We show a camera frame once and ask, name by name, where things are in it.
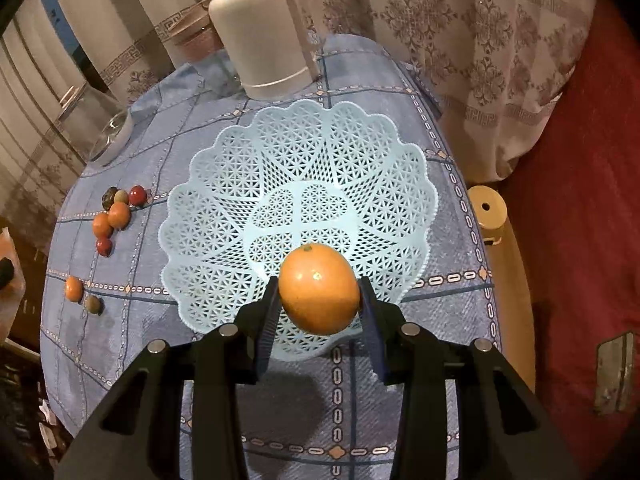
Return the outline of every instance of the light blue plastic basket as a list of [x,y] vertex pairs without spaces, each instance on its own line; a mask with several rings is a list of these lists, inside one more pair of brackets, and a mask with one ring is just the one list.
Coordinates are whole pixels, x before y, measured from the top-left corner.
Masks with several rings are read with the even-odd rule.
[[[397,303],[427,263],[437,207],[424,155],[388,117],[350,102],[265,108],[222,130],[170,193],[162,283],[182,321],[206,333],[260,298],[290,251],[320,242]],[[359,333],[356,318],[332,336],[306,334],[283,313],[272,358],[309,358]]]

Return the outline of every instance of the yellow cylinder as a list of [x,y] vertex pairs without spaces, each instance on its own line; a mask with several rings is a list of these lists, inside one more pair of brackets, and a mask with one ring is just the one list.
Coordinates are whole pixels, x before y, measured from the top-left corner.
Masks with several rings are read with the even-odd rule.
[[473,186],[468,193],[482,240],[487,245],[499,244],[507,221],[507,205],[504,200],[496,190],[487,186]]

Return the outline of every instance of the white curtain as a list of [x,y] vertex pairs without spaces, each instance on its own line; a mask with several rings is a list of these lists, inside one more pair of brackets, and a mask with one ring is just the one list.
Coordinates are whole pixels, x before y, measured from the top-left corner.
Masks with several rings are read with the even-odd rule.
[[[182,63],[168,29],[200,0],[59,0],[110,91],[132,102]],[[322,0],[336,33],[380,42],[443,97],[442,127],[466,179],[508,176],[543,128],[579,58],[595,0]],[[56,123],[84,82],[41,0],[0,43],[0,216],[48,240],[82,161]]]
[[57,122],[84,76],[41,0],[25,0],[0,40],[0,216],[48,253],[56,216],[84,163]]

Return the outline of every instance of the table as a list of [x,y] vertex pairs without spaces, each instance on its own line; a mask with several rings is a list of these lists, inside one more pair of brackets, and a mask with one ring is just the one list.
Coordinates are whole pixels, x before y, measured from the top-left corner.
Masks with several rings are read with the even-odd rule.
[[[410,67],[395,63],[375,42],[332,36],[324,46],[321,79],[284,102],[244,94],[220,98],[185,65],[131,108],[132,139],[101,170],[87,168],[69,192],[56,224],[47,268],[41,326],[42,367],[56,415],[76,434],[108,388],[149,341],[196,340],[181,323],[177,303],[162,288],[167,257],[158,228],[171,189],[188,179],[191,157],[230,124],[246,125],[256,110],[313,98],[325,107],[348,100],[382,113],[404,142],[424,150],[439,208],[425,273],[401,307],[405,317],[439,338],[469,343],[485,337],[500,348],[493,282],[462,176],[436,126],[436,101]],[[109,186],[152,190],[152,201],[113,235],[109,258],[97,256],[93,216]],[[68,275],[101,297],[101,316],[64,297]],[[402,389],[378,382],[364,346],[352,340],[305,362],[271,361],[264,380],[238,390],[242,441],[252,478],[376,479],[389,477]],[[448,478],[457,477],[458,416],[447,385]],[[185,385],[180,426],[181,476],[191,478],[191,384]]]

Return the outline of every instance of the small orange fruit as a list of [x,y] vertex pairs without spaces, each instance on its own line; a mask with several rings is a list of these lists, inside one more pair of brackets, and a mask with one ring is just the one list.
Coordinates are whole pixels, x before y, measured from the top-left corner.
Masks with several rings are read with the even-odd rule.
[[69,301],[77,303],[82,298],[82,282],[75,276],[69,276],[65,282],[65,296]]
[[96,238],[109,238],[113,233],[113,228],[109,225],[109,216],[107,213],[98,213],[91,225]]
[[124,229],[131,220],[131,211],[124,202],[114,202],[109,208],[109,224],[114,229]]
[[306,244],[287,255],[278,289],[289,319],[316,335],[347,328],[360,304],[353,269],[338,251],[322,244]]

